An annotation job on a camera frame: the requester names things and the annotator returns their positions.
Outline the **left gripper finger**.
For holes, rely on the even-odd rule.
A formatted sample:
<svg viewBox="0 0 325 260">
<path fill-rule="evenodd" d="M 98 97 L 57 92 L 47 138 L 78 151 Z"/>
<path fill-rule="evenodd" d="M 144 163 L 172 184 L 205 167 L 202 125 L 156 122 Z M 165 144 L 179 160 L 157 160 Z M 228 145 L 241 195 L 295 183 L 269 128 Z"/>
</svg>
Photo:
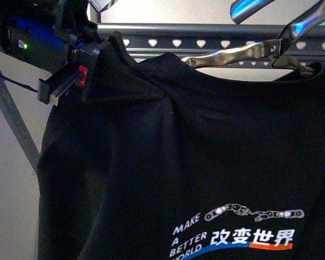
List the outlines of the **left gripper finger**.
<svg viewBox="0 0 325 260">
<path fill-rule="evenodd" d="M 137 63 L 127 52 L 122 35 L 113 31 L 86 57 L 82 48 L 80 61 L 89 69 L 83 88 L 83 102 L 162 99 L 165 92 L 134 71 Z"/>
</svg>

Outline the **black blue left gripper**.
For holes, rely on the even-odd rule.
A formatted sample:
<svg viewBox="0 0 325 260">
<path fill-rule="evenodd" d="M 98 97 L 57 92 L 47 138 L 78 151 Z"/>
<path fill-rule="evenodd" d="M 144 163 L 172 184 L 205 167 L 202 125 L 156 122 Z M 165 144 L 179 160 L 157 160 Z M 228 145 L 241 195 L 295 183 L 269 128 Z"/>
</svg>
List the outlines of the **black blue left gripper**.
<svg viewBox="0 0 325 260">
<path fill-rule="evenodd" d="M 67 63 L 82 44 L 101 41 L 87 7 L 87 1 L 0 1 L 0 51 L 54 73 L 39 79 L 37 99 L 46 105 L 85 86 L 87 67 Z"/>
</svg>

